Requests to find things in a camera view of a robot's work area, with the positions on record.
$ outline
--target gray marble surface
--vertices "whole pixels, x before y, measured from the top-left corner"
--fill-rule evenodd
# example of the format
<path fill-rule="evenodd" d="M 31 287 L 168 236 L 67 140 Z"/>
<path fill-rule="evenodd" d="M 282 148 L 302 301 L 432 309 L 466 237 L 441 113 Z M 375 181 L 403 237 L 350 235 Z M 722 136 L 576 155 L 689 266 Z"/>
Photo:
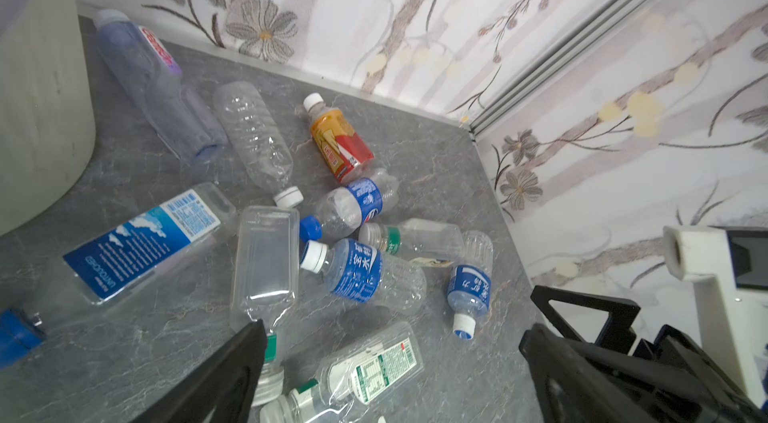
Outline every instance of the gray marble surface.
<path fill-rule="evenodd" d="M 50 209 L 0 237 L 0 308 L 23 300 L 46 258 L 158 205 L 198 182 L 213 181 L 238 207 L 272 205 L 231 149 L 205 168 L 181 166 L 101 62 L 84 34 L 97 125 L 94 155 L 82 178 Z M 538 319 L 531 286 L 470 135 L 446 124 L 323 90 L 181 46 L 168 45 L 204 99 L 226 82 L 259 88 L 289 143 L 295 181 L 308 206 L 336 187 L 307 130 L 303 97 L 318 91 L 341 108 L 380 165 L 401 180 L 400 203 L 379 221 L 444 220 L 492 237 L 492 315 L 472 342 L 450 332 L 446 270 L 427 269 L 428 296 L 409 318 L 426 362 L 420 381 L 369 413 L 390 423 L 540 421 L 528 366 L 517 350 Z M 0 371 L 0 419 L 95 423 L 129 421 L 233 335 L 227 323 L 236 238 L 187 266 L 162 289 L 137 296 L 109 320 L 49 335 L 33 355 Z M 310 379 L 323 356 L 399 319 L 372 305 L 327 294 L 319 275 L 302 271 L 300 309 L 286 330 L 288 391 Z M 257 421 L 252 412 L 252 421 Z"/>

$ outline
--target plastic bottle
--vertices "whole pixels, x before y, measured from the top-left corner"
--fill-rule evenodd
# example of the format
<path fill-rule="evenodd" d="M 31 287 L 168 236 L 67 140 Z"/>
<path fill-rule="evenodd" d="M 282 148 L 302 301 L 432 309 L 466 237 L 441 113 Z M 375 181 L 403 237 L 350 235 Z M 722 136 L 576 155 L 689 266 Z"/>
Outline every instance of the plastic bottle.
<path fill-rule="evenodd" d="M 351 235 L 361 224 L 397 204 L 400 182 L 385 169 L 366 171 L 348 186 L 336 188 L 301 220 L 301 238 L 332 243 Z"/>
<path fill-rule="evenodd" d="M 424 371 L 411 325 L 397 322 L 320 361 L 315 378 L 261 409 L 261 423 L 353 423 Z"/>
<path fill-rule="evenodd" d="M 301 268 L 321 273 L 328 291 L 356 302 L 413 315 L 426 297 L 424 270 L 397 256 L 342 239 L 332 248 L 310 241 L 304 248 Z"/>
<path fill-rule="evenodd" d="M 233 236 L 236 215 L 206 182 L 53 259 L 29 299 L 0 313 L 0 369 L 46 333 L 136 301 L 129 297 Z"/>
<path fill-rule="evenodd" d="M 411 218 L 397 226 L 365 223 L 357 238 L 411 263 L 448 266 L 464 251 L 462 230 L 451 223 Z"/>
<path fill-rule="evenodd" d="M 283 393 L 282 332 L 299 294 L 299 212 L 273 206 L 249 206 L 240 216 L 230 326 L 239 332 L 248 322 L 264 322 L 264 367 L 253 406 Z"/>
<path fill-rule="evenodd" d="M 491 305 L 493 242 L 483 232 L 464 233 L 464 258 L 453 267 L 448 283 L 448 305 L 453 309 L 453 332 L 461 339 L 475 337 Z"/>
<path fill-rule="evenodd" d="M 373 161 L 373 153 L 341 110 L 328 108 L 317 92 L 304 98 L 304 109 L 310 114 L 312 138 L 336 181 L 346 185 L 360 178 Z"/>
<path fill-rule="evenodd" d="M 221 86 L 214 93 L 214 107 L 256 186 L 273 195 L 281 208 L 301 203 L 301 191 L 290 184 L 290 150 L 254 85 L 235 81 Z"/>
<path fill-rule="evenodd" d="M 207 162 L 226 134 L 158 37 L 117 10 L 94 18 L 96 48 L 159 137 L 179 159 Z"/>

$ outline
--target bottle without label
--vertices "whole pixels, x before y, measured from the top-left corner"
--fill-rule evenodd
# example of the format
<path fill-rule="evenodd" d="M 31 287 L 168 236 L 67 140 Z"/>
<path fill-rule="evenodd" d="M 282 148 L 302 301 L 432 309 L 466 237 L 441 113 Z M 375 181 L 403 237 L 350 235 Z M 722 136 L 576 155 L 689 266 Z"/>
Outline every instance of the bottle without label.
<path fill-rule="evenodd" d="M 281 336 L 298 294 L 299 212 L 272 206 L 245 208 L 237 237 L 230 326 L 239 332 L 249 322 L 264 322 L 267 347 L 253 406 L 283 392 Z"/>
<path fill-rule="evenodd" d="M 377 249 L 342 239 L 330 248 L 310 241 L 301 268 L 322 274 L 328 291 L 356 302 L 371 301 L 413 315 L 426 296 L 424 270 Z"/>
<path fill-rule="evenodd" d="M 399 181 L 385 169 L 366 171 L 363 178 L 336 188 L 301 220 L 301 238 L 327 243 L 351 235 L 361 224 L 397 204 Z"/>
<path fill-rule="evenodd" d="M 304 99 L 304 109 L 310 114 L 312 138 L 336 180 L 346 185 L 360 178 L 373 161 L 373 153 L 341 110 L 327 107 L 317 92 Z"/>
<path fill-rule="evenodd" d="M 194 163 L 226 145 L 224 129 L 151 30 L 117 10 L 99 11 L 94 24 L 99 54 L 168 149 Z"/>
<path fill-rule="evenodd" d="M 448 305 L 453 309 L 453 332 L 461 339 L 475 337 L 475 325 L 488 316 L 491 305 L 493 242 L 485 233 L 464 233 L 464 257 L 453 267 L 448 283 Z"/>
<path fill-rule="evenodd" d="M 353 423 L 424 371 L 411 325 L 397 322 L 321 360 L 315 378 L 261 409 L 261 423 Z"/>
<path fill-rule="evenodd" d="M 301 203 L 301 191 L 291 185 L 290 150 L 254 85 L 236 81 L 220 87 L 214 93 L 214 107 L 256 186 L 272 195 L 281 208 Z"/>
<path fill-rule="evenodd" d="M 458 226 L 419 218 L 407 219 L 397 226 L 366 223 L 360 227 L 358 240 L 406 261 L 432 259 L 440 265 L 450 265 L 464 250 Z"/>
<path fill-rule="evenodd" d="M 53 259 L 32 296 L 0 313 L 0 368 L 23 358 L 47 333 L 115 305 L 140 303 L 129 297 L 233 236 L 236 216 L 206 182 Z"/>

